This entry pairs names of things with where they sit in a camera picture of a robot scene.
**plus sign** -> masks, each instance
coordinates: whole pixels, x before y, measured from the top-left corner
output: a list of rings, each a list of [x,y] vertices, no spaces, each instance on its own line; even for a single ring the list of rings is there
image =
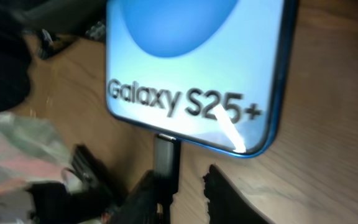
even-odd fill
[[[251,103],[249,108],[246,108],[246,113],[249,114],[249,119],[254,119],[256,116],[261,115],[262,111],[257,109],[256,103]]]

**phone wallpaper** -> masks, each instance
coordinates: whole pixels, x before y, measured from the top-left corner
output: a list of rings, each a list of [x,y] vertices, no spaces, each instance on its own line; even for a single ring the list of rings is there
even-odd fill
[[[284,0],[110,0],[108,108],[244,153],[263,138]]]

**wood grain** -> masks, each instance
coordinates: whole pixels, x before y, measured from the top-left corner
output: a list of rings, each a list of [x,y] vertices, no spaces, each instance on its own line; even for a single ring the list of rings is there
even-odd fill
[[[34,94],[16,110],[52,120],[69,146],[85,143],[131,189],[152,168],[152,133],[105,108],[104,50],[81,40],[35,60]],[[358,223],[358,1],[301,2],[287,83],[266,153],[244,160],[184,145],[173,223],[208,222],[202,176],[210,164],[275,223]]]

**phone screen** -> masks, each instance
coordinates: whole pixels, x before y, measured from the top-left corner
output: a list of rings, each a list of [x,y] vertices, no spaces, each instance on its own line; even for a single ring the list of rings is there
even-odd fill
[[[261,150],[284,0],[110,0],[106,99],[124,121],[234,155]]]

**wooden table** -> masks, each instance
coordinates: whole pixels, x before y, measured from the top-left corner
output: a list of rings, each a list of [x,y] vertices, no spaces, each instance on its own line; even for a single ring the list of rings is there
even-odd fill
[[[152,168],[153,137],[105,108],[104,50],[81,40],[34,60],[33,94],[16,111],[50,119],[70,147],[85,143],[131,189]],[[358,1],[301,2],[281,126],[266,153],[235,159],[185,144],[182,156],[173,223],[208,222],[210,164],[276,223],[358,223]]]

